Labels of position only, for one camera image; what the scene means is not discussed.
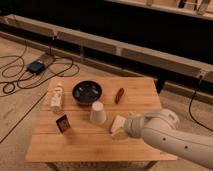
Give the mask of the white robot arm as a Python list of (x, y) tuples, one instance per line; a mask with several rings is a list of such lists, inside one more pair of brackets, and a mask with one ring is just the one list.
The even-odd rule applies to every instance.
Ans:
[(146, 114), (130, 114), (124, 122), (129, 137), (213, 169), (213, 137), (179, 131), (178, 116), (171, 110), (160, 109)]

